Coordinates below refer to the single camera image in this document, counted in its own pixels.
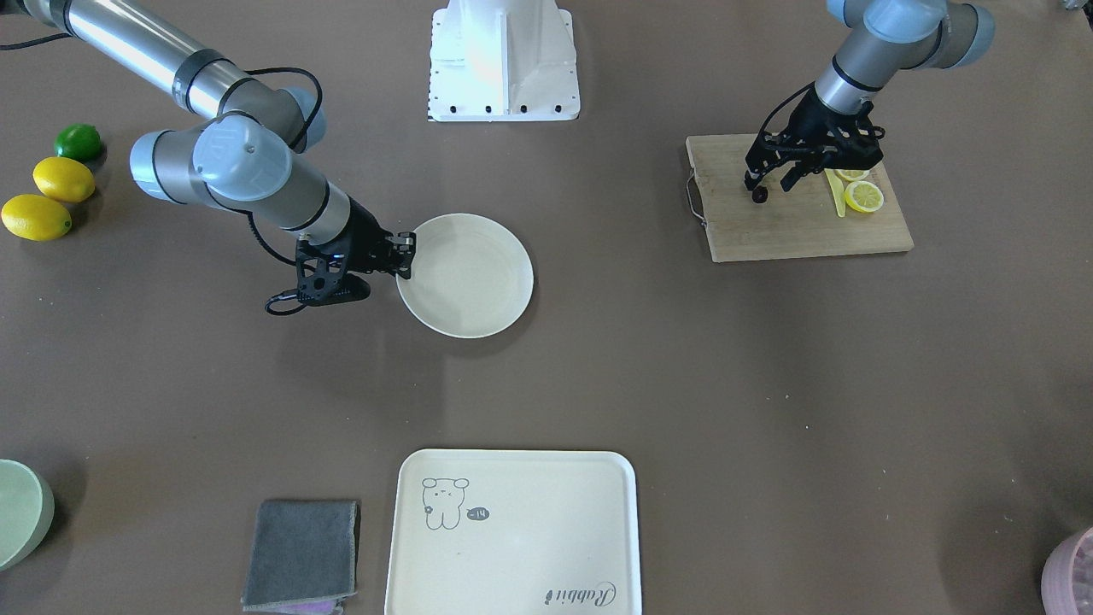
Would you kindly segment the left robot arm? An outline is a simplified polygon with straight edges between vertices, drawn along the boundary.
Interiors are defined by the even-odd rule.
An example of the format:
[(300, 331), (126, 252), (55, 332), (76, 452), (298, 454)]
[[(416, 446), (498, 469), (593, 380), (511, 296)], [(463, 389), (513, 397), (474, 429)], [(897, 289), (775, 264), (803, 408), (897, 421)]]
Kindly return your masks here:
[(994, 42), (996, 21), (985, 7), (950, 1), (828, 1), (850, 28), (823, 74), (798, 100), (777, 132), (762, 126), (745, 156), (743, 178), (756, 203), (768, 199), (763, 179), (791, 163), (781, 190), (808, 174), (871, 170), (883, 157), (885, 129), (870, 120), (875, 95), (900, 70), (972, 66)]

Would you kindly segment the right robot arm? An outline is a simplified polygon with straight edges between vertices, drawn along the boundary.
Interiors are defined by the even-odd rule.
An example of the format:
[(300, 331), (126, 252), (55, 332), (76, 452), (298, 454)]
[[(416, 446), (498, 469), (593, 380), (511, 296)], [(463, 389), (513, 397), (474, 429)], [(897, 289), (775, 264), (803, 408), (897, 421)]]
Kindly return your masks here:
[(418, 238), (383, 229), (374, 215), (303, 153), (324, 139), (324, 88), (274, 90), (134, 1), (4, 1), (58, 38), (86, 42), (128, 67), (180, 108), (202, 117), (188, 130), (140, 137), (130, 172), (145, 194), (272, 222), (295, 237), (283, 262), (296, 283), (266, 301), (295, 310), (371, 295), (373, 272), (412, 277)]

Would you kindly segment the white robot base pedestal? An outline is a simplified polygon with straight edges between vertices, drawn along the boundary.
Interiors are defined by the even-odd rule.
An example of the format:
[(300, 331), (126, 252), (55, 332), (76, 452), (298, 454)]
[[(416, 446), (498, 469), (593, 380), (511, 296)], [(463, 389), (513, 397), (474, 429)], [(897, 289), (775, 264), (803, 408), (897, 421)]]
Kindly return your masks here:
[(428, 120), (563, 121), (579, 113), (571, 11), (554, 1), (450, 1), (433, 13)]

